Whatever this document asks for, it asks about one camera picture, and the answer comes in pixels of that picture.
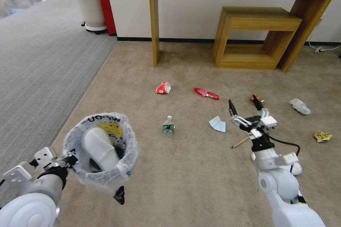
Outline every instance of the gray carpet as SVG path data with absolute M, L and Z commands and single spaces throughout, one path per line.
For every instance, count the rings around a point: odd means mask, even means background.
M 51 145 L 116 44 L 80 22 L 76 0 L 48 0 L 0 20 L 1 175 Z M 5 183 L 0 206 L 14 192 Z

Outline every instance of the litter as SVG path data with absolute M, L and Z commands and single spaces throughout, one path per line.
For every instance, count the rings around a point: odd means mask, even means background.
M 220 120 L 219 116 L 217 115 L 212 120 L 209 121 L 212 128 L 216 131 L 224 132 L 226 131 L 226 122 Z
M 332 134 L 324 133 L 322 131 L 316 131 L 314 137 L 316 138 L 317 142 L 327 142 L 332 138 Z
M 171 137 L 174 133 L 175 125 L 172 123 L 172 117 L 169 115 L 167 120 L 163 123 L 163 135 Z
M 235 147 L 241 145 L 242 143 L 244 143 L 244 142 L 245 142 L 246 140 L 248 140 L 248 139 L 249 139 L 249 136 L 247 136 L 246 138 L 244 138 L 242 141 L 240 141 L 240 142 L 234 144 L 233 146 L 231 146 L 231 148 L 235 148 Z
M 256 98 L 258 99 L 259 102 L 261 102 L 261 103 L 264 103 L 264 102 L 265 102 L 265 100 L 262 99 L 261 97 L 259 97 L 257 94 L 253 94 L 253 95 L 256 96 Z
M 208 97 L 208 98 L 213 98 L 216 100 L 219 100 L 219 96 L 217 94 L 214 94 L 212 92 L 208 92 L 207 90 L 203 89 L 203 88 L 194 88 L 194 91 L 199 93 L 200 95 L 202 95 L 203 97 Z
M 169 82 L 163 81 L 159 87 L 157 87 L 155 93 L 157 94 L 168 94 L 172 87 Z
M 301 114 L 309 115 L 312 113 L 310 109 L 306 106 L 306 104 L 303 103 L 298 98 L 294 98 L 293 100 L 289 101 L 289 103 L 292 105 L 294 109 L 296 109 Z

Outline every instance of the bottle label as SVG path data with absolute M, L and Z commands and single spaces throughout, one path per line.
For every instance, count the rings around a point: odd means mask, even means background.
M 166 130 L 166 129 L 174 130 L 174 124 L 164 125 L 163 130 Z

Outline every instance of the trash can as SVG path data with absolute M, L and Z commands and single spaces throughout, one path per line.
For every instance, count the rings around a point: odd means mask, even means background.
M 82 137 L 91 127 L 104 129 L 115 150 L 119 150 L 120 160 L 109 171 L 94 171 L 91 158 L 82 147 Z M 74 151 L 78 159 L 72 170 L 79 182 L 113 196 L 128 181 L 139 155 L 139 146 L 128 118 L 111 112 L 87 116 L 71 129 L 64 139 L 63 155 L 67 156 L 70 151 Z
M 110 0 L 101 0 L 103 15 L 105 19 L 105 24 L 107 25 L 107 30 L 109 36 L 116 35 L 116 27 L 113 17 L 113 12 L 111 10 Z

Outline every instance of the potted plant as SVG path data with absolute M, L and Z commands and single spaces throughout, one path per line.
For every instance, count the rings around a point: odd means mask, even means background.
M 101 31 L 107 27 L 105 25 L 102 6 L 100 0 L 77 0 L 81 9 L 85 28 L 89 31 Z

